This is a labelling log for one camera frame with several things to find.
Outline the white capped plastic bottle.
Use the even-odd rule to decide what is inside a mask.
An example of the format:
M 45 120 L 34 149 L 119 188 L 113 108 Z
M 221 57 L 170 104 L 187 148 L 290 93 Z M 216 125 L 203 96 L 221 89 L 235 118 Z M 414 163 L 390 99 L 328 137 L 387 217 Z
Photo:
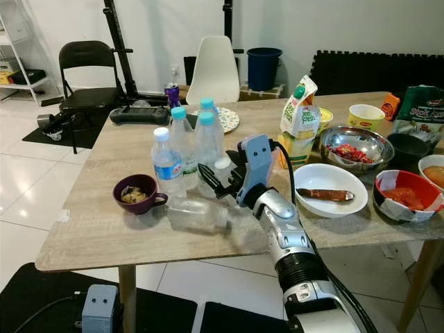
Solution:
M 214 162 L 214 175 L 218 178 L 222 187 L 231 186 L 231 173 L 235 168 L 236 164 L 228 157 L 220 157 Z

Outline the white capped water bottle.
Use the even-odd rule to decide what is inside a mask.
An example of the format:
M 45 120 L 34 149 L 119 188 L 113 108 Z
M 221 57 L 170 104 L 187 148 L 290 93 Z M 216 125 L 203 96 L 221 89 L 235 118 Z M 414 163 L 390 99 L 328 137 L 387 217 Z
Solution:
M 180 152 L 169 143 L 169 129 L 159 127 L 153 130 L 155 143 L 151 149 L 153 169 L 159 190 L 171 198 L 186 198 L 187 190 L 182 177 Z

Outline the low cardboard box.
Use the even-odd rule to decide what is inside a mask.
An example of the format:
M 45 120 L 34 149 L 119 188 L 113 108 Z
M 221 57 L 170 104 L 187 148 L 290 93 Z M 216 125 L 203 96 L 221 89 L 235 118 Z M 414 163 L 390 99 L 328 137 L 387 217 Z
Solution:
M 240 86 L 239 101 L 267 101 L 267 99 L 281 99 L 286 85 L 279 83 L 267 91 L 254 91 L 248 86 L 248 83 L 242 83 Z

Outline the purple drink can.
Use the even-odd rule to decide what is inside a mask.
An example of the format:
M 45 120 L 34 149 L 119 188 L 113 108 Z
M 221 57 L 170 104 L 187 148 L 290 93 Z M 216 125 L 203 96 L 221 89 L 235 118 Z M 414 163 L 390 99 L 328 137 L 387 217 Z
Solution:
M 169 108 L 181 107 L 180 86 L 178 86 L 177 83 L 168 83 L 168 85 L 164 87 L 164 93 Z

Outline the green white juice carton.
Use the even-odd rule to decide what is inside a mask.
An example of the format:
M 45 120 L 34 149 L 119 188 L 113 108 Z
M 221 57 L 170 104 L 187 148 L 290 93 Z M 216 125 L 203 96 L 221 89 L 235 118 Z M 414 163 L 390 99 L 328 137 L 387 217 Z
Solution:
M 280 117 L 277 142 L 284 146 L 293 168 L 307 163 L 314 138 L 319 133 L 321 114 L 317 105 L 314 105 L 317 89 L 310 76 L 303 76 L 285 103 Z

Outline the large white bowl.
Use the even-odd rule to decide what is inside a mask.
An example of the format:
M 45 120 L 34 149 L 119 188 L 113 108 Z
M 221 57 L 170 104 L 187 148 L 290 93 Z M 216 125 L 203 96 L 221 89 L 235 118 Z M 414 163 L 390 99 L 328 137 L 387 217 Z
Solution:
M 305 189 L 347 190 L 353 193 L 349 202 L 329 202 L 297 195 L 302 208 L 324 218 L 343 218 L 360 212 L 368 202 L 368 191 L 358 177 L 330 164 L 307 164 L 294 171 L 295 186 Z

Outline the small yellow cup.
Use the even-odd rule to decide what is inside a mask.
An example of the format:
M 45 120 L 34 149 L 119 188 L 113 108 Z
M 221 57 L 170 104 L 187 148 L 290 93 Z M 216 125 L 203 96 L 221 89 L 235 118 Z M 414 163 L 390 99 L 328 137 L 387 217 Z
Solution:
M 319 127 L 318 127 L 318 133 L 320 134 L 321 131 L 324 131 L 329 127 L 330 121 L 333 118 L 333 114 L 327 110 L 326 108 L 319 108 L 320 111 L 320 121 L 319 121 Z

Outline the red snack pile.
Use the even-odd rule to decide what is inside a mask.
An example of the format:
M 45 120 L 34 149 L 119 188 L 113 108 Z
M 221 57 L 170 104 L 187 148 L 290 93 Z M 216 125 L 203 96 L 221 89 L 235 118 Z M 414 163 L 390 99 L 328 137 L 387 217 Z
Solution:
M 339 157 L 350 162 L 358 162 L 358 164 L 374 164 L 375 160 L 368 157 L 367 153 L 361 151 L 350 144 L 343 144 L 340 146 L 327 146 L 331 153 L 335 153 Z

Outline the black foam mat stack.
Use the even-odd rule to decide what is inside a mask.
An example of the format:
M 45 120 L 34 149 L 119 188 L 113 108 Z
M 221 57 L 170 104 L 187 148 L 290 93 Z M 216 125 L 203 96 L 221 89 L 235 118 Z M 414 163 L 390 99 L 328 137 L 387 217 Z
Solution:
M 430 85 L 444 89 L 444 55 L 317 51 L 309 76 L 317 95 L 362 92 L 403 93 Z

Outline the orange packet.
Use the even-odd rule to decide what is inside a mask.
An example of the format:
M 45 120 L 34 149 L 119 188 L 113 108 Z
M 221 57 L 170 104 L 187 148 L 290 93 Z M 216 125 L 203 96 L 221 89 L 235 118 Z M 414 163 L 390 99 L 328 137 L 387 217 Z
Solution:
M 400 107 L 400 102 L 402 99 L 395 93 L 388 93 L 386 98 L 380 107 L 381 111 L 384 112 L 384 119 L 387 121 L 394 121 L 397 118 L 397 114 Z

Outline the black folding chair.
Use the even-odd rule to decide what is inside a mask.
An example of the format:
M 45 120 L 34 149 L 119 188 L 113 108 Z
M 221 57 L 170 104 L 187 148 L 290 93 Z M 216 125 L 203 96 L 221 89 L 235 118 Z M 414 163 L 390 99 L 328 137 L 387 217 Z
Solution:
M 62 78 L 63 102 L 60 104 L 60 111 L 65 117 L 69 117 L 67 130 L 73 133 L 74 117 L 82 114 L 87 123 L 89 111 L 111 111 L 119 104 L 119 98 L 123 93 L 119 76 L 117 73 L 117 63 L 114 58 L 114 51 L 101 41 L 79 41 L 68 42 L 58 54 L 60 63 L 60 73 Z M 76 67 L 111 67 L 114 74 L 114 87 L 71 88 L 65 77 L 65 69 L 75 69 Z

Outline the red bowl with foil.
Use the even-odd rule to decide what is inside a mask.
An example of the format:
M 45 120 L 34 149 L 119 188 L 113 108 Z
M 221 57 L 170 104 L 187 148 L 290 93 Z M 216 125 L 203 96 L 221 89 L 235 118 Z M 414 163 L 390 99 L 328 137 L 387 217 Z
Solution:
M 400 169 L 387 169 L 375 176 L 375 209 L 399 223 L 422 222 L 444 208 L 444 194 L 431 181 Z

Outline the black bowl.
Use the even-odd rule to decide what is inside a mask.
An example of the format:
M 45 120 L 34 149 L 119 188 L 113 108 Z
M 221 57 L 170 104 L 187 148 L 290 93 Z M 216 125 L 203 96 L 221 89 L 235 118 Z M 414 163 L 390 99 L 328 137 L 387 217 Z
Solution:
M 430 153 L 430 147 L 418 137 L 405 133 L 393 133 L 386 137 L 394 148 L 387 169 L 402 169 L 418 173 L 418 161 Z

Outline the green snack bag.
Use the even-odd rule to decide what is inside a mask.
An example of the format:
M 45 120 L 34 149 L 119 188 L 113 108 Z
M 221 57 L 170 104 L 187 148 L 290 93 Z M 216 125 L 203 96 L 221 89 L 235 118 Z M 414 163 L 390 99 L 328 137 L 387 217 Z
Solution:
M 412 135 L 434 149 L 444 137 L 444 89 L 408 87 L 391 132 Z

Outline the white shelf unit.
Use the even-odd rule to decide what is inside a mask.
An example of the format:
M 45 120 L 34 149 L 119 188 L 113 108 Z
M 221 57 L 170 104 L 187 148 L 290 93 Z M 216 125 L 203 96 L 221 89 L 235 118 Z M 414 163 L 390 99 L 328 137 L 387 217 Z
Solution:
M 28 92 L 39 107 L 60 97 L 53 78 L 53 61 L 23 0 L 0 0 L 0 28 L 0 69 L 2 76 L 8 76 L 1 78 L 1 88 L 10 91 L 9 96 Z M 42 76 L 14 83 L 10 79 L 13 71 L 42 71 Z

